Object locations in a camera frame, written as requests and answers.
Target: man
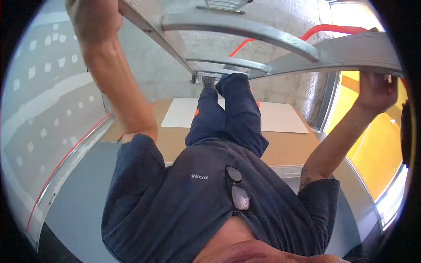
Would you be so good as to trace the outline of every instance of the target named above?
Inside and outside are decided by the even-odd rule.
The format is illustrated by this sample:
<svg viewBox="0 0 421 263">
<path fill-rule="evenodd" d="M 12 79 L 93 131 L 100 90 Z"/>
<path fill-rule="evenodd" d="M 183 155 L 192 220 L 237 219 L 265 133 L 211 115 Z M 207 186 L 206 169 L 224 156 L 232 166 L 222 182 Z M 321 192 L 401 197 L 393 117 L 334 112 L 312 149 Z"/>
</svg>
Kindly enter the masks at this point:
<svg viewBox="0 0 421 263">
<path fill-rule="evenodd" d="M 375 116 L 397 99 L 397 80 L 361 72 L 360 96 L 314 150 L 298 196 L 260 160 L 268 142 L 247 77 L 205 79 L 186 137 L 165 168 L 157 124 L 121 50 L 117 0 L 69 0 L 83 58 L 123 126 L 123 145 L 102 220 L 121 262 L 341 262 L 322 255 L 335 222 L 339 182 L 329 179 Z M 217 92 L 225 97 L 223 110 Z"/>
</svg>

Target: glasses hanging on shirt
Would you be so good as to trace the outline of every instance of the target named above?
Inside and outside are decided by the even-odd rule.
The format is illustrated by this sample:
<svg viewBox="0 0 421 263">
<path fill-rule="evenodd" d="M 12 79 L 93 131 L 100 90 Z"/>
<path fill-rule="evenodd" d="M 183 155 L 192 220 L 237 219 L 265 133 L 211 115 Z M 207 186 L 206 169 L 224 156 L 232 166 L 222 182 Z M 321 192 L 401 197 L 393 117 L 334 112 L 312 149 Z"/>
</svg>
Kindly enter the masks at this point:
<svg viewBox="0 0 421 263">
<path fill-rule="evenodd" d="M 225 166 L 225 175 L 228 181 L 228 190 L 230 190 L 231 201 L 234 206 L 234 213 L 248 210 L 250 207 L 250 197 L 246 190 L 237 184 L 242 180 L 242 174 L 232 166 Z"/>
</svg>

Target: shoe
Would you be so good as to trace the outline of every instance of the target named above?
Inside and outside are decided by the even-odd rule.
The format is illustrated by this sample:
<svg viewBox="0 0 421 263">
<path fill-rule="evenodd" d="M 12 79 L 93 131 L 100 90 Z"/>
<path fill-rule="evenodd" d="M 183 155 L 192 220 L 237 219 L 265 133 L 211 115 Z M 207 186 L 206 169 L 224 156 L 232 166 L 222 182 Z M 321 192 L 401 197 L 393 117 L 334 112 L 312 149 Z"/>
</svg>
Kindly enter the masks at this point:
<svg viewBox="0 0 421 263">
<path fill-rule="evenodd" d="M 224 69 L 238 71 L 238 67 L 237 66 L 231 66 L 231 65 L 225 65 L 224 66 Z"/>
<path fill-rule="evenodd" d="M 213 88 L 215 89 L 215 78 L 214 77 L 202 77 L 203 88 Z"/>
</svg>

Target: hand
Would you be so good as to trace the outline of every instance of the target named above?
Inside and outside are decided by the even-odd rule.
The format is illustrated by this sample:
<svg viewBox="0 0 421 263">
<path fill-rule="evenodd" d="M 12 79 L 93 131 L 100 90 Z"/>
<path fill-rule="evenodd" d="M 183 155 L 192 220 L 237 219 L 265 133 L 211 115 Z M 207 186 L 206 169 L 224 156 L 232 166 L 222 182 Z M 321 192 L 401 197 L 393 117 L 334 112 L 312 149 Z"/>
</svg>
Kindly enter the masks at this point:
<svg viewBox="0 0 421 263">
<path fill-rule="evenodd" d="M 397 77 L 389 83 L 387 75 L 360 72 L 360 95 L 354 106 L 368 110 L 374 115 L 385 112 L 397 100 Z"/>
<path fill-rule="evenodd" d="M 123 23 L 118 0 L 66 0 L 66 10 L 82 49 L 116 38 Z"/>
</svg>

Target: white paper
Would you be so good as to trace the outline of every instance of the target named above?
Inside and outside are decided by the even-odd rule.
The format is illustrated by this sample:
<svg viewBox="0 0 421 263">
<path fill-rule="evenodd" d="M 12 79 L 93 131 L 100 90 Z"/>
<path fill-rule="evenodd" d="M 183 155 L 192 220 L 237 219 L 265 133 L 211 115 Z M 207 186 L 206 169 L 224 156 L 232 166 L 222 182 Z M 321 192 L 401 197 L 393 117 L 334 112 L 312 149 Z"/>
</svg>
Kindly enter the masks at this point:
<svg viewBox="0 0 421 263">
<path fill-rule="evenodd" d="M 162 121 L 161 127 L 190 128 L 197 108 L 197 98 L 175 98 Z M 225 100 L 218 99 L 225 109 Z M 289 104 L 261 102 L 262 131 L 308 133 L 295 110 Z"/>
<path fill-rule="evenodd" d="M 309 133 L 294 108 L 289 104 L 261 102 L 262 131 Z"/>
</svg>

